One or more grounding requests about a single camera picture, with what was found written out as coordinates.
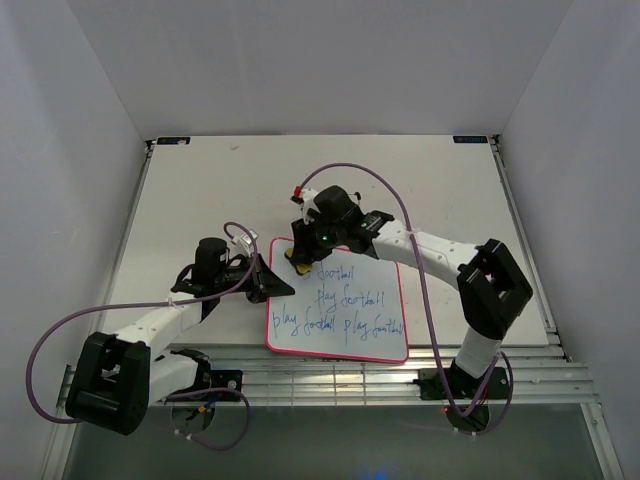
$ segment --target whiteboard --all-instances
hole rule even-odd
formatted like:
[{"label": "whiteboard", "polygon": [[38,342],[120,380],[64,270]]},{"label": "whiteboard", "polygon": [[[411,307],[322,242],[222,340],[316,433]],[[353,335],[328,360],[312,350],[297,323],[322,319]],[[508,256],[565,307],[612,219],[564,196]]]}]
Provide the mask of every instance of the whiteboard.
[{"label": "whiteboard", "polygon": [[[291,236],[300,216],[290,201],[294,187],[329,162],[373,168],[398,190],[414,225],[467,243],[505,242],[525,269],[516,228],[488,144],[454,144],[451,136],[233,136],[191,137],[188,145],[156,145],[116,275],[112,303],[165,298],[178,272],[193,262],[201,238],[223,237],[235,220],[259,233],[268,254],[276,237]],[[364,210],[400,218],[393,197],[359,171],[323,172],[309,185],[340,185],[362,194]],[[531,281],[531,275],[525,271]],[[401,266],[409,344],[430,345],[417,272]],[[427,278],[438,342],[460,345],[467,323],[451,286]],[[113,332],[143,311],[113,311],[103,329]],[[179,345],[264,345],[266,305],[230,295]],[[515,321],[505,345],[547,345],[537,299]]]},{"label": "whiteboard", "polygon": [[296,293],[268,300],[265,342],[276,352],[402,363],[407,329],[394,262],[335,249],[298,275],[284,253],[293,241],[271,242],[271,270]]}]

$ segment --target white wall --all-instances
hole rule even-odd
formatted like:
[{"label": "white wall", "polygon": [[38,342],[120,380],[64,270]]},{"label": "white wall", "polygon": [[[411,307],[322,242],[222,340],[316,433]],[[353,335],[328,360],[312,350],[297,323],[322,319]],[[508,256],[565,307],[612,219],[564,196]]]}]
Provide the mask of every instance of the white wall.
[{"label": "white wall", "polygon": [[500,132],[570,0],[68,0],[143,138]]},{"label": "white wall", "polygon": [[640,478],[640,3],[576,0],[503,136],[561,338]]},{"label": "white wall", "polygon": [[[32,479],[52,425],[27,402],[27,357],[101,299],[144,144],[64,0],[0,2],[0,65],[0,476]],[[50,412],[89,321],[43,349]]]}]

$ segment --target black bracket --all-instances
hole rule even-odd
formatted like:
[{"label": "black bracket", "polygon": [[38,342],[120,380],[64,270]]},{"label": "black bracket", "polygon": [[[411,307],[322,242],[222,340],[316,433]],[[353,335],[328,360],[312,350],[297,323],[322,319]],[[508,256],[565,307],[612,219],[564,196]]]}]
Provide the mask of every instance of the black bracket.
[{"label": "black bracket", "polygon": [[[209,357],[202,352],[185,348],[182,350],[172,350],[174,355],[183,355],[194,360],[198,364],[198,371],[196,373],[195,381],[193,385],[187,389],[181,390],[177,393],[195,392],[197,390],[204,390],[206,388],[231,388],[239,392],[242,391],[242,370],[211,370],[211,364],[209,363]],[[203,403],[202,399],[206,398],[210,400],[213,397],[218,397],[216,402],[238,402],[240,397],[233,393],[211,393],[205,397],[194,398],[194,403]]]},{"label": "black bracket", "polygon": [[[458,368],[455,363],[445,368],[451,393],[456,400],[471,400],[480,386],[482,379],[475,379]],[[437,368],[421,368],[418,378],[413,381],[420,387],[421,400],[444,400],[447,398]],[[502,367],[495,367],[487,383],[487,400],[505,400],[509,395],[507,373]]]}]

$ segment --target blue marker writing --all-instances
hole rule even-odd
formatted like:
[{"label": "blue marker writing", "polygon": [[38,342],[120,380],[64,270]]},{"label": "blue marker writing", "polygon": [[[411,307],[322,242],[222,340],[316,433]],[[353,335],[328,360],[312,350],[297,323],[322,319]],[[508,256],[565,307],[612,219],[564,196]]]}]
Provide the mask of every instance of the blue marker writing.
[{"label": "blue marker writing", "polygon": [[345,269],[343,265],[340,265],[334,269],[326,269],[324,268],[324,264],[320,261],[320,270],[318,271],[318,278],[323,282],[325,280],[347,280],[353,279],[354,267]]},{"label": "blue marker writing", "polygon": [[330,330],[332,332],[335,332],[335,325],[336,325],[335,315],[332,315],[332,316],[324,315],[323,317],[320,318],[320,320],[314,321],[314,319],[309,318],[309,310],[311,310],[311,306],[307,307],[307,311],[305,314],[304,333],[307,337],[311,335],[311,333],[313,333],[314,329],[319,330],[321,332],[324,330]]},{"label": "blue marker writing", "polygon": [[336,301],[336,292],[327,292],[325,290],[324,282],[322,282],[322,288],[319,288],[317,292],[318,292],[317,297],[313,301],[313,303],[318,304],[318,310],[320,310],[320,313],[323,313],[322,306],[326,306],[327,304],[328,304],[328,307],[326,307],[325,312],[326,313],[335,312],[336,308],[338,308],[338,302]]}]

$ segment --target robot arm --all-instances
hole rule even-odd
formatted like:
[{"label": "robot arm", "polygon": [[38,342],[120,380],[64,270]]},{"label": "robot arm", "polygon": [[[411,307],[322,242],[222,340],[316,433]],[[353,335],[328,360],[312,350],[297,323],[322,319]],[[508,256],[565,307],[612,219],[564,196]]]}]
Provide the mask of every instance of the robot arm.
[{"label": "robot arm", "polygon": [[[243,237],[232,241],[236,248],[249,245]],[[87,338],[66,401],[67,415],[128,435],[150,404],[178,391],[209,388],[211,368],[202,353],[166,349],[220,302],[219,297],[204,298],[238,284],[251,263],[248,249],[230,258],[224,240],[201,240],[195,262],[180,272],[171,288],[168,306],[154,308],[113,334],[96,332]],[[244,292],[251,303],[295,293],[271,272],[262,256],[235,291]],[[199,298],[204,301],[183,303]]]},{"label": "robot arm", "polygon": [[[344,245],[355,253],[417,267],[405,225],[380,211],[363,213],[338,186],[296,191],[302,218],[292,223],[294,246],[287,258],[299,274]],[[533,295],[507,247],[490,239],[472,245],[414,233],[424,269],[460,292],[467,334],[454,367],[473,383],[484,375],[507,330]]]}]

